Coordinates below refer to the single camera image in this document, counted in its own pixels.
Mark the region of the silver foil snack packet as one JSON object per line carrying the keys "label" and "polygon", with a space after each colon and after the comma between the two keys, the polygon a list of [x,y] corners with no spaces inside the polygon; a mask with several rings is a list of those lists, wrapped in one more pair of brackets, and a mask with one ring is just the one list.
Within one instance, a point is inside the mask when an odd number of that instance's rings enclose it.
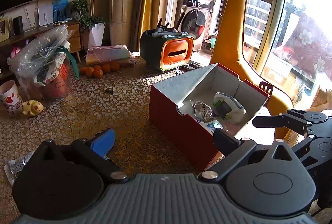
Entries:
{"label": "silver foil snack packet", "polygon": [[212,108],[204,102],[190,100],[193,115],[196,119],[199,119],[203,122],[210,122],[214,119],[217,119],[217,116],[213,112]]}

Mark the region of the white printed blister pack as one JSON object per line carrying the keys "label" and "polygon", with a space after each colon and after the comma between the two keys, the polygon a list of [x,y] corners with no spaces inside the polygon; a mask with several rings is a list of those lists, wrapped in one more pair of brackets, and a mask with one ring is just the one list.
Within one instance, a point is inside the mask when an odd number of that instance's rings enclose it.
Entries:
{"label": "white printed blister pack", "polygon": [[31,151],[26,156],[21,156],[17,159],[10,160],[7,162],[7,164],[5,164],[4,171],[11,186],[13,186],[18,174],[22,171],[33,154],[34,151]]}

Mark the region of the white blueberry snack bag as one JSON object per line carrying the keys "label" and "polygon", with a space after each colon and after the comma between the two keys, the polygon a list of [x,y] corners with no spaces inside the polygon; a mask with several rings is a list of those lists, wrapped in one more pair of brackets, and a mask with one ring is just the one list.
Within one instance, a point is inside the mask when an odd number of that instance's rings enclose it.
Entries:
{"label": "white blueberry snack bag", "polygon": [[200,121],[199,124],[208,131],[211,135],[214,134],[214,131],[218,128],[224,130],[223,125],[218,120],[212,120],[210,122]]}

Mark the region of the white green snack bag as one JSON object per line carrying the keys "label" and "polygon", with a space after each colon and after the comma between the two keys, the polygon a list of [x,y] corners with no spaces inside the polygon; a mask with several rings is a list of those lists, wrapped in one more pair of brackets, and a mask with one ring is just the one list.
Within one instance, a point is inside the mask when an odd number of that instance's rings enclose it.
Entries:
{"label": "white green snack bag", "polygon": [[217,92],[213,98],[213,107],[224,121],[231,124],[239,124],[247,114],[245,108],[234,97]]}

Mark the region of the small green leaf scrap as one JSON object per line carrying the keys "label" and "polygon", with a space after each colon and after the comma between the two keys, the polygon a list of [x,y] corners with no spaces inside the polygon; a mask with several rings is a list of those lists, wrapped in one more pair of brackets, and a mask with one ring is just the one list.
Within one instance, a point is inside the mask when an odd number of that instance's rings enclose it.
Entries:
{"label": "small green leaf scrap", "polygon": [[108,88],[108,89],[105,89],[105,93],[113,95],[114,91]]}

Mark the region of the red cardboard box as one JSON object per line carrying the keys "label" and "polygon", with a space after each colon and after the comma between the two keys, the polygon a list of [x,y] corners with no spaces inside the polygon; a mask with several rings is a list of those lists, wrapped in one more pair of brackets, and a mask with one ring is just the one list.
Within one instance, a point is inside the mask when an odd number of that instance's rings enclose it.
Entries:
{"label": "red cardboard box", "polygon": [[236,136],[269,99],[253,83],[214,64],[151,86],[149,120],[199,170],[220,156],[216,128]]}

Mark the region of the red basket of items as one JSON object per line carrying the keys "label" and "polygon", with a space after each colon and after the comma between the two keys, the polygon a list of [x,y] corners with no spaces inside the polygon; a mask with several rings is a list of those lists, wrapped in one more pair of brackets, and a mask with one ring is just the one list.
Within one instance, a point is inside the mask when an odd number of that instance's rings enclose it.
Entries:
{"label": "red basket of items", "polygon": [[63,41],[54,55],[36,71],[29,70],[28,76],[23,76],[21,71],[15,72],[28,99],[43,101],[66,96],[70,87],[70,69],[79,78],[77,62],[69,49],[70,43]]}

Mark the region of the orange fruit two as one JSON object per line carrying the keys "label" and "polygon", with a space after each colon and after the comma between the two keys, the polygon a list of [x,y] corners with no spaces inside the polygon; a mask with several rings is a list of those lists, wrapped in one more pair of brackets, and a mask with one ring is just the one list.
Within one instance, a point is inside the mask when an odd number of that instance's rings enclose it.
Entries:
{"label": "orange fruit two", "polygon": [[87,77],[92,77],[94,73],[94,68],[93,67],[87,67],[85,70],[85,76]]}

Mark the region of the stack of colourful books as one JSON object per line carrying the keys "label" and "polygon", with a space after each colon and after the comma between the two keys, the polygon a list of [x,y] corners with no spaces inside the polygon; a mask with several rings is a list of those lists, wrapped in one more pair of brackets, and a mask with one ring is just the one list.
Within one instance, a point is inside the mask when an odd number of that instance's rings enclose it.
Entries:
{"label": "stack of colourful books", "polygon": [[85,62],[87,65],[109,64],[117,62],[120,65],[133,65],[134,58],[127,46],[93,46],[87,50]]}

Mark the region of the pink strawberry mug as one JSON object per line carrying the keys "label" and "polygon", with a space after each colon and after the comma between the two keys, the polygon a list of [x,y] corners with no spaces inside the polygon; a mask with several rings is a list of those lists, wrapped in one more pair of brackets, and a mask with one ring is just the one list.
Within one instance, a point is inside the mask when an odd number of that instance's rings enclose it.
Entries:
{"label": "pink strawberry mug", "polygon": [[9,80],[1,85],[1,103],[10,117],[15,117],[22,112],[22,98],[14,80]]}

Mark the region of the wooden drawer cabinet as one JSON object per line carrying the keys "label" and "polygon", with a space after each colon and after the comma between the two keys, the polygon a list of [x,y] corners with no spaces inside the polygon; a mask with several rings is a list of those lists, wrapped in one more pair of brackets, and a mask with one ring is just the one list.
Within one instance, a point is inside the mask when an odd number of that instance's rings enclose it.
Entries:
{"label": "wooden drawer cabinet", "polygon": [[73,31],[73,34],[68,39],[70,43],[70,52],[75,53],[82,50],[81,41],[81,24],[78,21],[70,21],[67,23],[67,29]]}

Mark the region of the green orange tissue box organizer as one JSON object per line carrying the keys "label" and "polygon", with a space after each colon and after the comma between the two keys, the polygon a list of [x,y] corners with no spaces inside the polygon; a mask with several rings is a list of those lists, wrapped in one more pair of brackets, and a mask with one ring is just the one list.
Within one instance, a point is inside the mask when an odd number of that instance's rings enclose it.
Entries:
{"label": "green orange tissue box organizer", "polygon": [[141,35],[140,56],[157,70],[169,71],[188,63],[195,40],[190,35],[163,38],[153,36],[153,30]]}

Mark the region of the pink toy bag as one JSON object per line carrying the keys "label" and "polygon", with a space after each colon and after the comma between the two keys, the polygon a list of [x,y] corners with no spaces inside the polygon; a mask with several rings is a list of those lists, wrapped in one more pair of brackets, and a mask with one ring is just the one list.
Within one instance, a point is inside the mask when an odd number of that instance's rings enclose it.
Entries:
{"label": "pink toy bag", "polygon": [[19,47],[14,47],[10,54],[11,58],[14,58],[20,51],[21,49]]}

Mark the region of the washing machine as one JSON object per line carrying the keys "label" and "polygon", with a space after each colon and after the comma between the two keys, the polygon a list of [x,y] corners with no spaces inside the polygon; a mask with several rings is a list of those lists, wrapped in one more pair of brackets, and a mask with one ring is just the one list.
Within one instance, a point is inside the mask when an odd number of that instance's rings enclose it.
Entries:
{"label": "washing machine", "polygon": [[180,22],[179,30],[186,32],[194,38],[193,51],[200,51],[203,41],[208,38],[210,26],[211,9],[208,5],[181,7],[184,16]]}

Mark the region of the framed photo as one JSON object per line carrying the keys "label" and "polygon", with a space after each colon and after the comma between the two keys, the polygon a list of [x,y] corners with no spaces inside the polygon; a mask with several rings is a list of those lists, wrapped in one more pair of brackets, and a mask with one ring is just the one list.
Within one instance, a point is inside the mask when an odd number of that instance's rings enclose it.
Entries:
{"label": "framed photo", "polygon": [[9,19],[8,17],[4,17],[0,20],[0,42],[9,39],[9,35]]}

